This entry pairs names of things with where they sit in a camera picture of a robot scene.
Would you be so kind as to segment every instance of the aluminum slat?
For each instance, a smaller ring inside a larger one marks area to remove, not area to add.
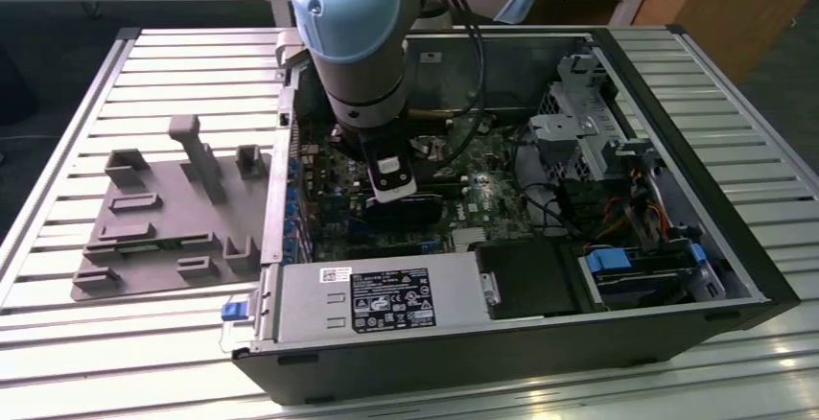
[[[611,30],[617,41],[673,41],[675,36],[667,30]]]
[[[202,143],[210,148],[236,149],[241,145],[272,145],[271,131],[245,132],[204,132],[200,134]],[[92,137],[78,145],[82,154],[108,154],[112,150],[136,149],[141,152],[178,152],[181,145],[165,134],[125,135],[116,137]]]
[[[101,304],[130,303],[146,299],[169,300],[206,295],[220,295],[224,298],[229,298],[231,295],[249,293],[255,288],[256,283],[233,283],[198,289],[156,292],[140,296],[133,295],[126,297],[116,297],[104,299],[104,301],[96,300],[92,303],[84,302],[84,304],[85,306],[100,306]],[[77,302],[74,302],[69,295],[70,289],[70,279],[52,279],[46,281],[33,281],[29,283],[17,283],[9,291],[5,302],[2,302],[2,307],[18,309],[21,311],[53,307],[76,307]]]
[[[773,147],[749,146],[727,147],[712,149],[697,149],[696,154],[703,164],[733,164],[747,161],[752,162],[777,162],[780,155]]]
[[[122,73],[116,78],[116,86],[224,84],[241,82],[276,82],[279,80],[279,71],[273,69],[202,70],[194,72]]]
[[[819,204],[815,200],[743,204],[737,206],[737,212],[749,225],[819,221]]]
[[[708,172],[719,184],[771,182],[796,179],[793,170],[791,170],[787,166],[781,166],[781,163],[708,166]]]
[[[640,62],[635,63],[640,74],[675,74],[703,73],[703,69],[695,62]]]
[[[90,134],[129,135],[166,133],[170,117],[129,118],[97,120],[93,123]],[[279,126],[279,115],[269,113],[247,115],[206,115],[200,118],[200,131],[216,132],[220,130],[256,130]]]
[[[137,47],[276,44],[277,38],[279,34],[141,35],[137,38]]]
[[[273,113],[279,106],[277,97],[249,99],[206,99],[198,101],[149,101],[102,105],[100,118],[218,115],[228,113]]]
[[[251,56],[275,57],[272,44],[248,44],[247,46],[164,46],[136,47],[129,58],[237,58]]]
[[[647,51],[679,51],[679,43],[672,39],[632,39],[619,41],[619,46],[623,51],[647,52]]]
[[[273,82],[185,86],[116,87],[110,90],[108,101],[181,101],[213,98],[226,99],[232,97],[265,97],[277,96],[280,90],[281,84]]]
[[[645,129],[636,117],[625,117],[635,131]],[[679,130],[751,129],[741,115],[672,116]]]
[[[235,28],[235,29],[141,29],[142,35],[220,35],[220,34],[277,34],[281,29]]]
[[[753,226],[751,232],[764,248],[819,244],[819,222]]]
[[[182,70],[236,70],[276,68],[276,58],[136,58],[125,61],[122,73]]]
[[[708,75],[643,75],[648,87],[713,86]]]
[[[737,113],[737,108],[727,100],[660,101],[669,115],[704,115]]]
[[[684,51],[625,51],[632,62],[684,62],[693,58]]]

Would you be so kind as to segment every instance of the blue latch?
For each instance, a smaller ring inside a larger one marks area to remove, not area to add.
[[[228,302],[221,306],[222,321],[241,321],[247,319],[247,301]]]
[[[619,247],[608,247],[597,249],[585,256],[588,269],[592,273],[604,269],[624,269],[631,268],[631,261],[625,249]]]
[[[700,245],[692,243],[688,249],[691,249],[691,255],[693,255],[693,262],[696,262],[696,265],[701,265],[704,262],[708,261],[705,251],[703,250],[703,247]]]

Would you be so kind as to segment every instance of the gray plastic holder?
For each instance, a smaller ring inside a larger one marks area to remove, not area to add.
[[[173,117],[169,136],[188,161],[110,153],[74,300],[259,280],[269,155],[241,146],[216,158],[197,132],[196,117]]]

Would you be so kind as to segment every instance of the desk leg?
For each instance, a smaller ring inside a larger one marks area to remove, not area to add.
[[[291,0],[268,0],[276,27],[296,27],[291,13]]]
[[[631,25],[641,4],[643,0],[621,0],[613,9],[609,25]]]

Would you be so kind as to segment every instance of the motherboard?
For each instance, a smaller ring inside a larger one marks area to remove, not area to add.
[[[364,164],[307,132],[300,155],[316,261],[457,252],[471,243],[531,236],[509,172],[511,128],[495,128],[489,116],[455,118],[445,135],[415,139],[417,157],[449,153],[473,121],[484,123],[468,149],[420,182],[413,197],[387,204],[375,201]]]

